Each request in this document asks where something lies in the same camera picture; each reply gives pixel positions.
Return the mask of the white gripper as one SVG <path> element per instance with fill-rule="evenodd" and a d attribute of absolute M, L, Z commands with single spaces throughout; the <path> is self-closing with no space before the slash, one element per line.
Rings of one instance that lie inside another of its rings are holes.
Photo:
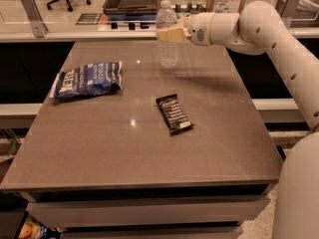
<path fill-rule="evenodd" d="M 210 28 L 213 13 L 200 13 L 193 17 L 181 17 L 177 20 L 177 27 L 157 29 L 157 37 L 160 41 L 183 43 L 190 41 L 198 46 L 210 46 Z"/>

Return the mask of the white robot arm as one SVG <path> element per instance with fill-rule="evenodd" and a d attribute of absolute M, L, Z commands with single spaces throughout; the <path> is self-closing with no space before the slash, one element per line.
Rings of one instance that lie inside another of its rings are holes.
<path fill-rule="evenodd" d="M 319 239 L 319 60 L 264 1 L 251 2 L 239 13 L 209 12 L 180 18 L 158 27 L 157 37 L 269 57 L 310 128 L 283 162 L 272 239 Z"/>

